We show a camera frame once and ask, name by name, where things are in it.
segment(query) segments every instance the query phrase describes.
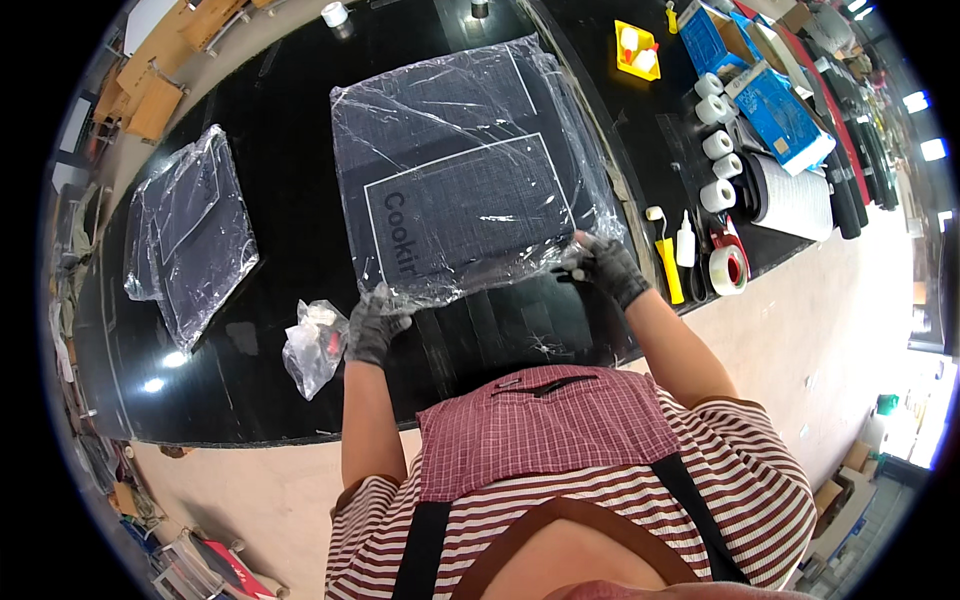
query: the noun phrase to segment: white glue bottle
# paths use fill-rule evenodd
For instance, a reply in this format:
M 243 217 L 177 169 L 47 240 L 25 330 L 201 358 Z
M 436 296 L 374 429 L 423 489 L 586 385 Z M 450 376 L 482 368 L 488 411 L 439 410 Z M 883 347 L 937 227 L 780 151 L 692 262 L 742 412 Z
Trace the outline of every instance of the white glue bottle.
M 684 211 L 684 222 L 677 230 L 677 264 L 681 267 L 692 267 L 697 259 L 697 238 L 690 228 L 690 219 Z

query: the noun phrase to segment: work glove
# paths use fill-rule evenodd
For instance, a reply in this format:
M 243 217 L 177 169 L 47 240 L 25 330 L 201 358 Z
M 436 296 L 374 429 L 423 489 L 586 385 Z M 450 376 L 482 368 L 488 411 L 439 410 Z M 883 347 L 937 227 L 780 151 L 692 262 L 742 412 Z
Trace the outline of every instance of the work glove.
M 623 244 L 604 240 L 577 230 L 574 239 L 587 252 L 564 261 L 554 273 L 562 273 L 558 281 L 590 281 L 627 310 L 636 297 L 650 289 L 650 283 Z
M 347 332 L 347 350 L 344 352 L 346 360 L 359 360 L 382 368 L 391 340 L 400 331 L 410 328 L 413 311 L 383 314 L 389 294 L 387 284 L 381 281 L 372 294 L 364 295 L 353 307 Z

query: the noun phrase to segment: blue box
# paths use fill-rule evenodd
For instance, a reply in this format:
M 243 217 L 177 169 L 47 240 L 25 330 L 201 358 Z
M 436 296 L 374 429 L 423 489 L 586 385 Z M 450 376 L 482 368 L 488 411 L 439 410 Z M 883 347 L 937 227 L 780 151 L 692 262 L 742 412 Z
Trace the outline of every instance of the blue box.
M 836 147 L 836 140 L 766 60 L 755 62 L 725 91 L 790 175 L 820 164 Z
M 691 2 L 677 19 L 677 28 L 697 75 L 710 72 L 726 83 L 762 60 L 747 35 L 749 24 L 740 14 L 726 16 L 700 0 Z

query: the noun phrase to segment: plastic bag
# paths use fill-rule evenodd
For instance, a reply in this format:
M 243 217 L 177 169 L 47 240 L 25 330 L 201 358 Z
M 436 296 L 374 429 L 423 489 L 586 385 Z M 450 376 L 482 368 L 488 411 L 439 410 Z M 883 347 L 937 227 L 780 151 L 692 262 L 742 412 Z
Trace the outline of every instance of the plastic bag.
M 333 378 L 347 345 L 349 321 L 327 300 L 297 302 L 297 324 L 287 327 L 283 366 L 307 400 Z
M 227 136 L 213 125 L 133 192 L 124 289 L 155 300 L 188 352 L 259 261 Z
M 424 60 L 330 92 L 361 294 L 443 306 L 623 239 L 599 143 L 536 35 Z

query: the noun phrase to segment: ceiling light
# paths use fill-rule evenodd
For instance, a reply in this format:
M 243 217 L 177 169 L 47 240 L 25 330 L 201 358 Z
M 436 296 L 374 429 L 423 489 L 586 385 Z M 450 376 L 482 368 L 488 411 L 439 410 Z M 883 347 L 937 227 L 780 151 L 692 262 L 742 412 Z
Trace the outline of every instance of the ceiling light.
M 150 394 L 155 394 L 156 392 L 159 392 L 160 388 L 162 387 L 163 387 L 163 380 L 157 379 L 156 377 L 154 377 L 147 383 L 143 384 L 143 391 L 149 392 Z
M 907 112 L 917 112 L 929 107 L 930 103 L 926 100 L 925 91 L 915 91 L 909 96 L 903 96 L 903 105 Z
M 183 352 L 171 352 L 163 357 L 163 366 L 175 369 L 186 362 L 187 355 Z
M 936 160 L 947 155 L 947 147 L 944 146 L 944 138 L 938 137 L 931 139 L 920 145 L 920 152 L 924 153 L 924 160 Z

